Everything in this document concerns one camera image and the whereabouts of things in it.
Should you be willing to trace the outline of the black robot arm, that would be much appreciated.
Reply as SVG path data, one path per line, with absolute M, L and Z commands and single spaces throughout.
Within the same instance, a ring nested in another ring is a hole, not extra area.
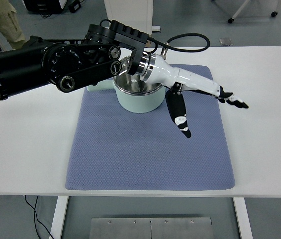
M 0 101 L 48 84 L 69 93 L 120 73 L 121 48 L 131 51 L 128 74 L 141 73 L 148 34 L 110 21 L 91 24 L 82 41 L 32 36 L 21 49 L 0 53 Z

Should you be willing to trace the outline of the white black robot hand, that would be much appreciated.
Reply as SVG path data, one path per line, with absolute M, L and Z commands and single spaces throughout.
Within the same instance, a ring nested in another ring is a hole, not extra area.
M 161 84 L 168 88 L 165 93 L 165 100 L 169 115 L 173 123 L 187 138 L 191 137 L 191 132 L 187 123 L 183 91 L 209 95 L 218 99 L 221 103 L 228 103 L 240 109 L 249 107 L 233 92 L 225 91 L 217 82 L 188 70 L 172 67 L 161 55 L 143 53 L 140 69 L 137 70 L 136 74 L 146 84 Z

